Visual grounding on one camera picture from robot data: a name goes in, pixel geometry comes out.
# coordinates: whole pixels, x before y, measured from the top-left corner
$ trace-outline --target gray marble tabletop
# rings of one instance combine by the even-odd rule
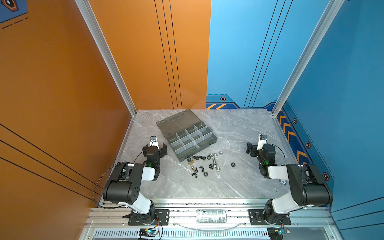
[[[295,160],[289,149],[285,149],[286,141],[273,123],[272,115],[263,109],[234,110],[192,110],[213,133],[217,142],[200,151],[198,156],[223,151],[216,158],[221,171],[209,169],[212,160],[195,161],[194,167],[199,169],[198,178],[187,161],[179,162],[175,152],[166,141],[156,122],[163,120],[182,110],[139,110],[129,134],[127,143],[119,161],[133,162],[149,143],[150,136],[157,136],[159,145],[168,145],[168,155],[161,158],[160,175],[156,181],[142,181],[140,192],[147,198],[209,198],[209,197],[262,197],[276,198],[289,191],[289,186],[280,184],[279,180],[264,178],[258,169],[258,160],[246,154],[247,142],[257,144],[259,134],[268,135],[268,143],[279,146],[285,153],[286,163]],[[141,154],[138,163],[145,161]],[[276,164],[284,163],[284,157],[276,148]],[[200,166],[208,172],[204,177]]]

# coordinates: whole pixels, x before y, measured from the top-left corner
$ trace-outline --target orange wall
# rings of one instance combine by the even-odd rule
[[[0,24],[0,44],[0,124],[96,182],[131,116],[76,3],[28,1],[27,14]],[[94,184],[1,125],[0,140],[0,157],[85,196],[0,159],[1,238],[77,239]]]
[[[210,0],[90,3],[137,109],[205,109]]]

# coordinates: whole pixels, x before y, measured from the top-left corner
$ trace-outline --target black mounting plate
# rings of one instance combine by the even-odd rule
[[[268,223],[265,222],[263,211],[264,211],[264,208],[262,208],[262,209],[248,209],[249,220],[251,222],[251,225],[268,225]],[[289,217],[284,218],[283,224],[284,225],[291,225],[292,224],[291,219]]]
[[[168,225],[169,209],[155,209],[155,216],[159,217],[159,221],[163,226]],[[155,226],[156,224],[157,224],[157,220],[153,221],[153,223],[148,225],[148,226]],[[128,225],[129,226],[143,226],[143,222],[142,222],[142,220],[140,220],[139,215],[134,214],[132,217],[129,218]]]

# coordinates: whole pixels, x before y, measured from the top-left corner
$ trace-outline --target orange chevron arrow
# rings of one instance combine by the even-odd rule
[[[280,125],[281,125],[281,119],[282,118],[286,118],[286,116],[283,116],[283,115],[280,116]]]
[[[307,157],[307,155],[303,152],[300,152],[300,151],[297,151],[297,162],[300,162],[299,158],[300,158],[300,155],[304,156],[304,157]]]
[[[285,133],[285,127],[290,127],[291,125],[289,125],[288,123],[284,123],[283,126],[284,126],[284,133]]]
[[[296,134],[294,133],[294,132],[290,132],[290,131],[288,131],[288,136],[287,136],[287,138],[288,138],[288,142],[289,142],[289,136],[290,135],[294,135],[294,136],[296,136]]]

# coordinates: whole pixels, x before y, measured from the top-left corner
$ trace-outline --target plastic storage box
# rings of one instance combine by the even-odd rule
[[[190,109],[158,121],[164,137],[175,151],[179,161],[207,148],[217,141],[212,129],[204,124]]]

